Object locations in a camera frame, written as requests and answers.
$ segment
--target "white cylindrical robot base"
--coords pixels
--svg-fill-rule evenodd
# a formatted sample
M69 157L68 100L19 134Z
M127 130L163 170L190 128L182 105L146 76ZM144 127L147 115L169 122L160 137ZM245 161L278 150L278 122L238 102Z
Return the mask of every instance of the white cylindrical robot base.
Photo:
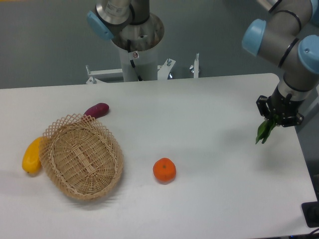
M130 61L130 54L118 46L116 48L120 54L120 61L123 70L124 82L138 81L138 75L143 81L155 81L158 79L158 50L157 46L140 51L139 57L134 58L135 69Z

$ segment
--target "robotic arm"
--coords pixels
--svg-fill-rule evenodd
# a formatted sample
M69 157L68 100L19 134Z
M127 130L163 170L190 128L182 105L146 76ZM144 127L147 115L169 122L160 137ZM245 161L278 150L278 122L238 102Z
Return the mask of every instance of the robotic arm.
M296 38L317 17L318 0L272 0L268 21L257 19L247 29L242 46L285 70L269 97L257 100L266 120L283 127L299 125L304 117L298 108L319 82L319 37Z
M150 13L150 0L99 0L87 21L100 38L118 48L124 81L157 79L154 47L163 38L164 26Z

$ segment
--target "wicker basket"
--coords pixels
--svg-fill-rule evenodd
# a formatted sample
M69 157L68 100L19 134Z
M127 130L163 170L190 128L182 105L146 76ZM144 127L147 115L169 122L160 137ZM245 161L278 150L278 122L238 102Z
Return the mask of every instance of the wicker basket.
M67 196L92 200L110 192L123 170L123 154L112 133L90 116L68 115L43 134L40 161Z

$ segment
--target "gray floor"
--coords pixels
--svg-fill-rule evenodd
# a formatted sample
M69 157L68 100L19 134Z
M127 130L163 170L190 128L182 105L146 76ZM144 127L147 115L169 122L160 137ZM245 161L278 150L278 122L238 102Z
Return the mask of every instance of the gray floor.
M116 49L86 22L94 5L93 0L0 2L0 89L84 84L87 64L91 70L120 68ZM283 73L241 47L250 23L270 17L254 0L151 0L151 11L165 25L159 61L176 60L176 78L191 77L188 68L197 52L202 77ZM299 38L310 34L319 35L319 28L308 24ZM311 175L319 174L318 121L316 115L297 129Z

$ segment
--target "blue joint cover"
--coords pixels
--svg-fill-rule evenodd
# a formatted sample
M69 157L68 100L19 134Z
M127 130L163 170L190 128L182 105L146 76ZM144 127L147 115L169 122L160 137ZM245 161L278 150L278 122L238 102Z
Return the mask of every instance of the blue joint cover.
M106 25L92 11L88 12L86 19L92 30L103 40L108 41L114 37Z
M304 67L319 74L319 36L311 35L303 39L298 46L298 56Z
M319 9L318 9L318 0L311 0L313 5L313 15L312 15L312 22L319 26Z
M242 40L242 47L254 56L258 55L265 28L266 21L263 21L261 19L254 20L246 30L246 33Z

